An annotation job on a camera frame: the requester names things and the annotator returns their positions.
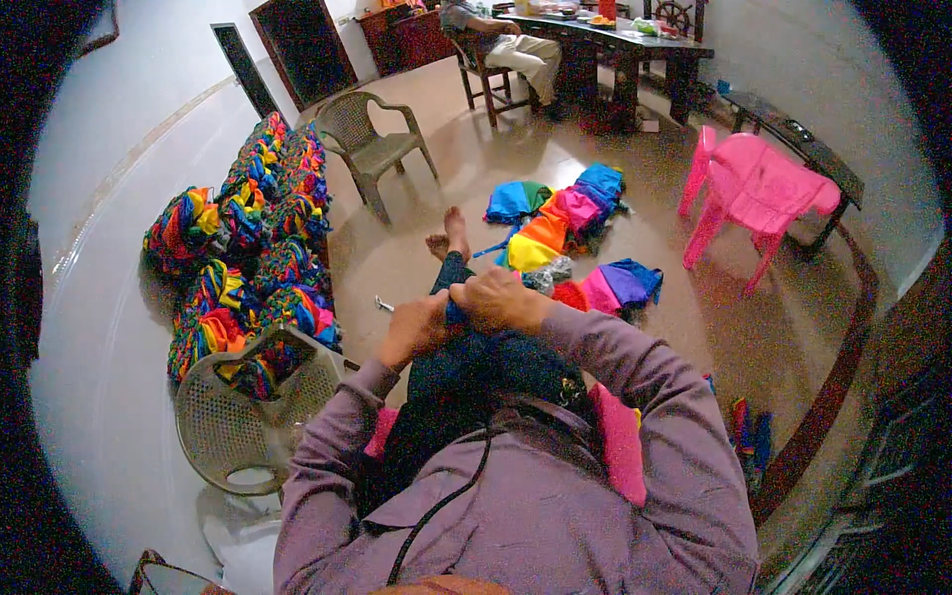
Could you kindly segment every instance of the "purple long-sleeve top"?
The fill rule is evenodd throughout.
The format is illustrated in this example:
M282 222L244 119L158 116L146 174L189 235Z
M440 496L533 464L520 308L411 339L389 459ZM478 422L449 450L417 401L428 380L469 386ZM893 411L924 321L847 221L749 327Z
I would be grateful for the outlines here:
M663 341L601 313L557 304L541 338L641 408L645 507L614 491L587 450L517 417L492 438L477 484L424 526L400 583L453 573L513 593L748 592L756 533L707 382ZM381 588L410 527L472 477L486 442L463 438L430 459L369 523L357 519L353 463L398 379L380 362L366 362L307 425L284 486L276 592Z

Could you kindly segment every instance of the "dining table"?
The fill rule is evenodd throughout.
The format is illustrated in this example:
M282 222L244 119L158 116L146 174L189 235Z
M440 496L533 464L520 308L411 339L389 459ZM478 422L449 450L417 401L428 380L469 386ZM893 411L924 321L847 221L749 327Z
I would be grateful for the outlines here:
M668 114L687 124L692 90L697 84L702 59L714 57L714 50L686 37L668 39L641 33L628 19L616 19L615 29L599 29L576 18L561 16L521 16L500 14L519 25L523 34L552 39L562 45L562 65L556 90L573 99L595 101L598 97L597 56L609 54L615 68L614 101L622 102L631 117L638 107L639 65L652 60L666 62L665 82L671 99Z

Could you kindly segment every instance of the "tiled floor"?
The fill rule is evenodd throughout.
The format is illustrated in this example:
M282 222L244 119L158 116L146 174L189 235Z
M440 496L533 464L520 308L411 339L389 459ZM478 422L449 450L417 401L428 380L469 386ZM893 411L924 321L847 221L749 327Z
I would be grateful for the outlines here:
M606 75L601 72L600 80ZM599 263L625 257L661 268L661 302L646 309L641 327L664 337L700 370L713 373L725 413L742 396L754 413L773 412L774 451L783 448L836 358L858 280L843 239L834 234L813 264L800 262L783 249L755 294L743 298L741 290L759 255L749 234L730 225L694 270L684 270L682 253L702 201L686 220L676 208L697 127L711 122L695 114L692 126L679 128L658 116L667 113L666 100L643 90L643 105L661 120L659 134L593 137L580 132L577 119L553 126L527 109L504 114L494 132L484 109L468 110L452 59L375 81L364 89L413 108L440 181L433 180L418 154L404 160L406 175L385 174L380 191L392 220L385 227L362 206L344 163L328 154L327 184L335 197L330 259L337 313L347 333L346 355L357 361L370 356L387 330L388 314L375 308L375 294L399 303L428 291L439 263L427 252L423 238L440 231L447 207L462 209L471 245L485 248L506 235L505 228L482 221L486 198L496 185L526 179L561 188L600 161L625 172L624 199L633 212L615 220L601 253L579 262L575 278L582 279ZM303 114L302 121L312 114ZM396 131L403 124L397 112L371 109L371 118L381 132ZM728 134L717 128L719 136ZM819 223L808 218L795 224L793 231L809 238L818 229ZM484 257L471 266L479 271L490 264L490 257ZM406 386L401 383L388 403L398 406L405 398ZM862 424L851 423L859 409L855 399L847 401L838 421L843 423L841 434L862 436ZM849 435L839 438L843 444L851 440ZM825 463L827 474L841 474L848 466L845 451L833 455L838 460ZM825 487L824 495L832 501L839 488ZM761 543L765 561L778 550L788 553L791 544L809 535L819 522L816 515L809 521L802 517L801 525L794 527L796 518L783 518L782 526L765 526Z

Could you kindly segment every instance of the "plastic chair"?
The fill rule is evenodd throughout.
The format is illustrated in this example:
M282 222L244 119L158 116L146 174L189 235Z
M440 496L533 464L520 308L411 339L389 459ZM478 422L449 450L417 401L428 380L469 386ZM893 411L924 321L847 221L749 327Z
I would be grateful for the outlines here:
M370 101L381 109L400 111L407 119L409 131L395 132L387 136L377 134L367 113L367 103ZM433 172L433 177L440 178L409 106L386 103L377 95L366 91L353 91L341 95L321 108L314 121L321 140L325 141L330 137L337 144L337 147L334 147L325 141L325 149L344 159L354 184L357 185L357 191L360 192L361 200L365 205L369 201L385 223L389 223L390 218L377 190L377 181L385 171L393 167L397 168L398 173L405 173L404 164L400 162L404 155L419 149L429 165L429 170Z
M753 134L732 134L716 148L714 139L714 129L702 127L678 206L678 214L687 215L701 185L707 183L704 212L684 249L684 268L694 267L724 221L744 226L763 256L744 288L744 295L749 295L793 220L811 208L824 215L833 212L840 203L840 189Z
M252 401L216 371L250 361L276 343L293 346L305 356L277 387L273 401ZM188 370L175 394L179 443L192 468L213 486L239 496L276 492L288 477L288 460L303 424L330 401L343 377L343 356L296 327L273 325L244 350L212 353ZM246 469L261 481L247 483L232 475Z

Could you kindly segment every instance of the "woman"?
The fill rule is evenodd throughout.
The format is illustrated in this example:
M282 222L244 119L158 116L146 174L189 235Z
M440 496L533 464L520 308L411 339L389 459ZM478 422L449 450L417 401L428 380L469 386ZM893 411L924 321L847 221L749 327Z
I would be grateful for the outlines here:
M621 320L553 302L500 268L472 276L455 209L446 231L427 242L438 256L446 246L435 294L396 308L376 357L307 426L285 484L276 590L747 592L756 534L707 382ZM446 325L450 297L465 329ZM387 440L387 486L364 492L361 452L411 361L423 365ZM644 508L609 486L584 399L548 385L571 383L575 366L643 412ZM375 494L365 516L360 501ZM454 576L428 578L439 575Z

